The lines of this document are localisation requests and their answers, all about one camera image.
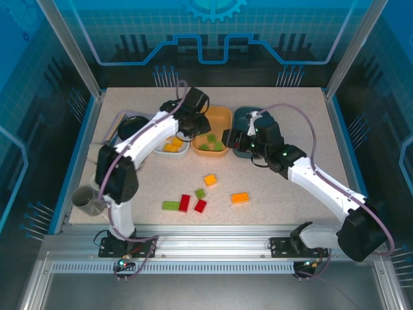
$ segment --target white table surface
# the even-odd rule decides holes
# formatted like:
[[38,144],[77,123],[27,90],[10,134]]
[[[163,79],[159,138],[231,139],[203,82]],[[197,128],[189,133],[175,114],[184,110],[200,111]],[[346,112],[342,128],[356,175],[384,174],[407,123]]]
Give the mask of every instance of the white table surface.
[[[212,105],[222,105],[232,112],[238,107],[267,107],[290,103],[312,120],[317,134],[316,163],[341,183],[348,185],[330,118],[320,88],[200,88]],[[174,99],[173,88],[108,88],[97,121],[93,142],[102,142],[120,110],[156,113],[160,105]],[[312,138],[310,129],[297,112],[287,108],[270,111],[279,123],[285,142],[298,146],[308,155]],[[86,161],[81,185],[89,184],[96,166]],[[218,182],[207,187],[203,177],[215,174]],[[189,150],[184,159],[170,160],[151,153],[138,174],[139,190],[132,200],[136,224],[165,225],[268,225],[300,224],[305,221],[335,223],[334,215],[311,194],[269,169],[260,169],[250,160],[237,158],[232,151],[223,158],[205,158]],[[194,191],[203,188],[207,205],[204,213],[193,210]],[[232,205],[230,195],[248,192],[250,201]],[[163,201],[179,201],[191,195],[187,213],[162,210]],[[108,223],[107,211],[88,216],[73,208],[73,224]]]

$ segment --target white robotic arm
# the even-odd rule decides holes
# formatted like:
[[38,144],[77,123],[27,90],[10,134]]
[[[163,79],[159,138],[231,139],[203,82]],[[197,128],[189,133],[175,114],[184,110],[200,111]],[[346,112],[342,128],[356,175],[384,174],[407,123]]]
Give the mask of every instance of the white robotic arm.
[[[179,130],[179,122],[173,116],[167,117],[159,124],[155,125],[157,121],[165,117],[168,112],[158,112],[149,123],[147,123],[141,130],[137,131],[133,136],[127,140],[117,144],[115,150],[121,152],[125,147],[128,150],[125,152],[125,157],[130,157],[134,164],[135,170],[139,168],[142,161],[151,153],[162,141],[173,136]],[[143,132],[136,141],[131,144],[131,141],[141,132]],[[103,199],[109,203],[109,212],[112,213],[113,224],[121,233],[118,235],[112,226],[109,227],[110,233],[118,239],[123,239],[123,236],[131,236],[135,231],[135,225],[132,220],[132,206],[131,200],[116,203],[114,199],[106,194]]]
[[[116,165],[116,170],[111,173],[104,191],[104,199],[110,205],[109,212],[113,221],[110,232],[118,240],[127,240],[135,232],[130,200],[139,187],[136,170],[141,162],[164,139],[178,131],[182,131],[186,136],[195,136],[210,130],[208,120],[200,113],[208,97],[196,88],[191,88],[188,95],[186,105],[183,105],[183,108],[174,115],[169,115],[169,112],[176,105],[176,101],[168,101],[161,107],[161,111],[133,136],[114,148],[105,145],[99,152],[96,182],[101,185],[114,158],[125,147],[127,148]],[[271,126],[255,127],[254,122],[261,118],[261,115],[253,112],[249,118],[248,132],[233,129],[224,131],[222,139],[224,145],[243,152],[251,152],[253,157],[264,158],[270,170],[306,189],[326,205],[340,222],[340,225],[331,226],[310,222],[300,225],[297,228],[299,231],[293,231],[291,234],[293,248],[298,253],[300,248],[340,248],[353,260],[362,261],[385,241],[383,231],[357,203],[348,197],[352,196],[361,202],[364,201],[365,205],[374,212],[380,211],[377,205],[370,203],[365,196],[348,189],[316,167],[322,176],[348,196],[323,181],[314,173],[310,158],[302,150],[284,144],[276,122]]]
[[252,162],[254,158],[263,158],[270,170],[306,189],[340,222],[339,225],[311,222],[300,225],[291,234],[296,252],[299,253],[300,248],[341,249],[355,261],[364,260],[386,240],[386,236],[375,219],[353,198],[363,202],[376,215],[383,212],[383,204],[345,187],[317,166],[313,170],[310,158],[302,150],[284,143],[278,124],[271,118],[269,125],[268,120],[264,121],[261,117],[257,112],[247,115],[250,121],[248,132],[225,130],[223,143],[241,152],[250,152]]
[[173,113],[178,101],[167,101],[161,106],[161,111],[135,134],[115,147],[104,145],[99,151],[96,183],[102,186],[109,167],[125,150],[103,188],[103,199],[108,204],[112,220],[109,231],[119,240],[127,240],[135,232],[131,199],[139,187],[136,170],[142,161],[162,141],[178,131],[190,137],[210,131],[209,122],[201,113],[204,104],[209,104],[207,95],[191,88],[179,109]]

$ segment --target blue wall panel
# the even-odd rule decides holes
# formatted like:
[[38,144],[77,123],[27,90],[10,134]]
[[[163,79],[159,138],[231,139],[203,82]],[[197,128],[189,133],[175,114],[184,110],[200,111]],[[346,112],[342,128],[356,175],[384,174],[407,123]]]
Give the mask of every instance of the blue wall panel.
[[[174,66],[181,78],[197,86],[280,86],[276,80],[285,65],[288,73],[295,72],[292,86],[298,78],[301,86],[325,86],[369,4],[57,2],[102,87],[167,86],[151,78],[154,67],[162,65]],[[300,65],[306,68],[299,71]],[[134,66],[144,68],[120,69]],[[199,70],[205,75],[200,77]]]
[[337,98],[370,196],[388,206],[396,247],[413,246],[411,1],[390,0]]
[[35,0],[0,0],[0,68],[0,127],[28,157],[20,182],[21,150],[0,133],[0,309],[18,309],[44,232],[28,204],[54,209],[90,94]]

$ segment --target purple cable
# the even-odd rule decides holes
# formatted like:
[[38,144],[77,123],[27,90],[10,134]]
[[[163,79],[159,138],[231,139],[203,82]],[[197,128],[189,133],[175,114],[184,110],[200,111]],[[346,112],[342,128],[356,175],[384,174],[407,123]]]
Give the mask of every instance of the purple cable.
[[[304,271],[298,271],[298,273],[301,273],[301,274],[309,277],[310,279],[315,279],[315,278],[316,278],[316,276],[312,276],[310,273],[306,273],[306,272],[304,272]],[[358,305],[349,297],[349,295],[347,295],[346,293],[344,293],[336,284],[334,284],[333,282],[328,281],[328,280],[326,280],[326,279],[323,279],[323,278],[317,278],[317,279],[320,280],[320,281],[322,281],[322,282],[324,282],[324,283],[326,283],[326,284],[328,284],[328,285],[331,285],[332,287],[334,287],[334,288],[335,288],[341,295],[343,295],[343,297],[346,298],[355,308],[357,308],[357,309],[359,309],[359,310],[363,310],[360,306],[358,306]]]
[[[149,258],[149,256],[150,256],[150,254],[151,254],[152,251],[155,249],[155,244],[156,244],[156,242],[157,242],[157,239],[156,239],[155,243],[150,246],[149,252],[148,252],[148,254],[146,255],[145,259],[143,260],[142,264],[139,266],[139,268],[138,268],[134,273],[132,273],[130,276],[126,276],[126,277],[125,277],[125,280],[126,280],[126,281],[127,281],[128,279],[132,279],[132,278],[136,277],[136,276],[142,271],[143,266],[145,266],[146,262],[148,261],[148,258]],[[114,269],[114,276],[115,276],[116,278],[118,278],[118,279],[121,278],[120,276],[117,275],[117,272],[116,272],[115,269]]]
[[[176,85],[177,88],[179,88],[180,84],[184,84],[184,94],[181,98],[181,101],[177,104],[177,106],[167,115],[165,115],[163,118],[157,120],[156,122],[154,122],[153,124],[149,125],[148,127],[144,128],[142,131],[140,131],[131,141],[130,143],[119,153],[119,155],[116,157],[116,159],[112,162],[112,164],[109,166],[109,169],[105,175],[105,178],[103,179],[100,191],[99,191],[99,196],[98,199],[102,200],[103,197],[103,193],[105,191],[105,187],[108,183],[109,180],[109,176],[112,173],[113,169],[115,168],[115,166],[117,165],[118,161],[122,158],[122,156],[125,154],[125,152],[130,148],[130,146],[132,146],[135,141],[142,136],[142,134],[144,134],[146,131],[148,131],[149,129],[151,129],[153,126],[161,123],[162,121],[164,121],[165,119],[167,119],[169,116],[173,115],[183,104],[186,94],[188,93],[188,83],[184,80],[178,81],[178,84]],[[119,230],[115,227],[114,222],[113,222],[113,218],[112,218],[112,212],[110,212],[110,210],[108,210],[108,217],[109,217],[109,224],[112,227],[112,229],[114,230],[114,232],[121,237],[122,239],[129,241],[129,242],[146,242],[149,240],[155,240],[157,238],[159,238],[159,236],[153,236],[153,237],[148,237],[148,238],[141,238],[141,239],[132,239],[132,238],[128,238],[126,236],[123,236]]]
[[[117,157],[115,158],[115,160],[112,162],[112,164],[109,166],[108,171],[106,172],[105,177],[103,178],[103,182],[101,185],[101,188],[99,190],[99,194],[98,194],[98,200],[103,201],[103,193],[105,192],[105,187],[108,183],[110,174],[112,173],[112,171],[114,170],[115,166],[117,165],[117,163],[119,162],[119,160],[122,158],[122,156],[126,153],[126,151],[135,143],[135,141],[142,136],[142,134],[144,134],[146,131],[148,131],[149,129],[151,129],[153,126],[161,123],[162,121],[164,121],[165,119],[167,119],[169,116],[173,115],[176,111],[178,111],[178,109],[181,107],[181,105],[183,104],[186,94],[188,93],[188,83],[184,80],[178,81],[178,84],[176,85],[176,94],[178,95],[178,89],[179,86],[183,84],[184,86],[184,94],[181,98],[181,101],[177,104],[177,106],[170,112],[168,113],[166,116],[164,116],[163,118],[155,121],[153,124],[149,125],[148,127],[144,128],[141,132],[139,132],[131,141],[130,143],[119,153],[119,155],[117,155]],[[116,228],[116,226],[114,225],[113,222],[113,217],[112,217],[112,212],[110,210],[110,207],[108,207],[108,217],[109,217],[109,224],[110,226],[113,228],[114,232],[118,235],[118,237],[121,237],[122,239],[129,241],[129,242],[147,242],[150,240],[154,241],[154,244],[152,244],[145,260],[143,261],[143,263],[141,264],[141,266],[138,268],[138,270],[132,274],[131,276],[129,276],[129,278],[133,278],[135,277],[143,268],[143,266],[145,265],[146,261],[148,260],[150,254],[152,253],[152,251],[154,250],[156,243],[159,239],[159,236],[152,236],[152,237],[148,237],[148,238],[140,238],[140,239],[132,239],[132,238],[127,238],[126,236],[123,236],[120,231]]]
[[276,108],[276,107],[286,107],[286,108],[296,110],[297,112],[299,112],[305,118],[308,125],[310,126],[311,133],[312,133],[312,139],[313,139],[311,156],[310,156],[310,162],[311,162],[311,167],[312,167],[313,172],[319,178],[321,178],[325,183],[329,184],[332,188],[334,188],[335,190],[339,191],[341,194],[346,196],[347,199],[352,200],[353,202],[358,204],[364,211],[366,211],[373,218],[373,220],[375,220],[377,222],[377,224],[380,226],[380,228],[383,230],[383,232],[385,233],[385,235],[387,237],[387,240],[390,244],[390,249],[387,252],[384,252],[384,253],[374,252],[373,254],[379,255],[379,256],[390,256],[394,252],[395,246],[394,246],[393,237],[390,234],[390,231],[388,231],[386,225],[379,219],[379,217],[377,215],[374,214],[373,211],[371,211],[368,207],[366,207],[363,202],[361,202],[358,199],[352,197],[351,194],[349,195],[346,191],[344,191],[343,189],[338,187],[336,184],[332,183],[329,179],[327,179],[326,177],[324,177],[324,175],[322,175],[319,171],[317,171],[316,164],[314,163],[314,156],[316,154],[317,137],[316,137],[316,130],[314,129],[314,126],[311,123],[310,118],[300,108],[297,108],[293,105],[289,105],[289,104],[286,104],[286,103],[278,103],[278,104],[275,104],[275,105],[271,105],[271,106],[269,106],[267,108],[264,108],[263,110],[259,111],[258,115],[260,115],[260,114],[264,113],[265,111],[268,111],[272,108]]
[[311,276],[311,278],[313,279],[319,278],[323,273],[325,273],[325,271],[327,270],[327,267],[330,265],[332,252],[333,252],[332,249],[328,250],[328,258],[325,262],[324,267],[322,268],[322,270],[320,270],[318,274],[316,274],[315,276]]

